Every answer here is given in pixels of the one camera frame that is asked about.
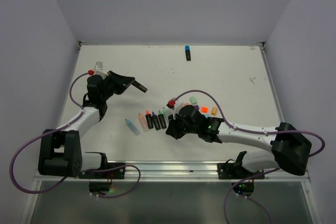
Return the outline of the green cap black highlighter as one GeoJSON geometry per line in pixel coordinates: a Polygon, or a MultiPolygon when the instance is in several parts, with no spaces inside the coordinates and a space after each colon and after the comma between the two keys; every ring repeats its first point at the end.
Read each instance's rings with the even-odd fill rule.
{"type": "Polygon", "coordinates": [[[160,127],[162,129],[166,129],[167,125],[166,125],[166,121],[165,121],[165,116],[164,116],[164,114],[160,110],[158,112],[158,119],[159,119],[160,127]]]}

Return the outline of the green pastel highlighter body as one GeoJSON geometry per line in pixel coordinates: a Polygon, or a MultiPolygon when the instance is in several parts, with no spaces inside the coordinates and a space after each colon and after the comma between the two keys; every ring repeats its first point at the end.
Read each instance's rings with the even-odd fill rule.
{"type": "Polygon", "coordinates": [[[169,122],[169,116],[171,115],[171,113],[166,107],[163,107],[163,114],[164,114],[166,122],[168,123],[169,122]]]}

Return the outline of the purple black highlighter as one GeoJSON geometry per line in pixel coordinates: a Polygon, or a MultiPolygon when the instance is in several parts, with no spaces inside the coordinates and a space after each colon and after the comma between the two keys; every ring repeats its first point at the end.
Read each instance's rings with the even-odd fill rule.
{"type": "Polygon", "coordinates": [[[159,119],[158,119],[158,116],[154,112],[152,112],[152,121],[153,121],[153,125],[154,125],[155,129],[160,130],[161,126],[160,126],[160,123],[159,123],[159,119]]]}

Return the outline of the orange cap black highlighter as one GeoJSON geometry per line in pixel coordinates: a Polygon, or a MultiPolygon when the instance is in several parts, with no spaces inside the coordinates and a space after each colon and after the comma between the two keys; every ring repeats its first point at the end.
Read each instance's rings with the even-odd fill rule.
{"type": "Polygon", "coordinates": [[[148,125],[148,129],[153,129],[154,128],[153,118],[149,110],[146,111],[145,118],[148,125]]]}

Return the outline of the green pastel cap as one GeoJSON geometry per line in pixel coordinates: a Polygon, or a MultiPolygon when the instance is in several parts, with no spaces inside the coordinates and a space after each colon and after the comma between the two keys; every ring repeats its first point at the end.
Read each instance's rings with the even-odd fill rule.
{"type": "Polygon", "coordinates": [[[196,97],[190,97],[190,102],[191,102],[192,105],[196,105],[197,104],[196,97]]]}

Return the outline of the orange neon cap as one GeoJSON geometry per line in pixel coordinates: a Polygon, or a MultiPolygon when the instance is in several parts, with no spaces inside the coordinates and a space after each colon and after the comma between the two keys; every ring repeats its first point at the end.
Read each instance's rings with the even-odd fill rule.
{"type": "Polygon", "coordinates": [[[207,113],[208,112],[208,107],[205,107],[205,106],[201,107],[201,112],[202,113],[207,113]]]}

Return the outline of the light blue highlighter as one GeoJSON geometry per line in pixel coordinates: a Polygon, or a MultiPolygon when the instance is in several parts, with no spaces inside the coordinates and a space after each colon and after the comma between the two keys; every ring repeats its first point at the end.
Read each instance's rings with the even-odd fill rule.
{"type": "Polygon", "coordinates": [[[139,129],[129,119],[125,119],[125,123],[135,136],[140,134],[139,129]]]}

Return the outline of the yellow pastel cap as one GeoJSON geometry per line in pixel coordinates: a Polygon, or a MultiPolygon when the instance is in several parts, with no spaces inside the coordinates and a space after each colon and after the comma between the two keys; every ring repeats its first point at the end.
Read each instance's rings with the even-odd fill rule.
{"type": "Polygon", "coordinates": [[[211,115],[215,116],[217,114],[218,108],[215,106],[212,108],[211,115]]]}

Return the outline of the pink cap black highlighter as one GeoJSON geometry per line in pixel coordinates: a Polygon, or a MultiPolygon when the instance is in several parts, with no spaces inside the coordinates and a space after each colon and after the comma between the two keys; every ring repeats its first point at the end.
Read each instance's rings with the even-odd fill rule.
{"type": "Polygon", "coordinates": [[[131,83],[134,87],[136,87],[137,89],[139,89],[140,91],[142,91],[143,93],[146,93],[147,92],[147,88],[145,87],[145,86],[143,86],[142,84],[140,84],[139,82],[137,82],[137,81],[133,81],[132,83],[131,83]]]}

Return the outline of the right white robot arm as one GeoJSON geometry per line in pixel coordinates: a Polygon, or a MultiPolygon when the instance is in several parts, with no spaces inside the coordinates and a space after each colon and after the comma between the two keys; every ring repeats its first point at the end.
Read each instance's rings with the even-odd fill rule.
{"type": "Polygon", "coordinates": [[[226,123],[224,119],[206,117],[192,105],[182,107],[168,117],[166,134],[178,140],[186,134],[196,134],[207,143],[235,143],[257,148],[255,152],[242,151],[228,171],[246,178],[264,169],[280,168],[292,175],[306,172],[311,142],[288,123],[275,128],[250,127],[226,123]]]}

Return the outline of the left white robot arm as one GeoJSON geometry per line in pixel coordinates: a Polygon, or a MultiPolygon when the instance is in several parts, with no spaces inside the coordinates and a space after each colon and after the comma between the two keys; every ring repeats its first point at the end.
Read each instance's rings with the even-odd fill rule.
{"type": "Polygon", "coordinates": [[[46,130],[40,144],[38,171],[41,175],[77,177],[92,173],[104,178],[109,172],[105,153],[82,152],[81,139],[107,111],[107,101],[121,95],[135,81],[109,71],[106,76],[90,72],[87,92],[83,96],[79,113],[59,130],[46,130]]]}

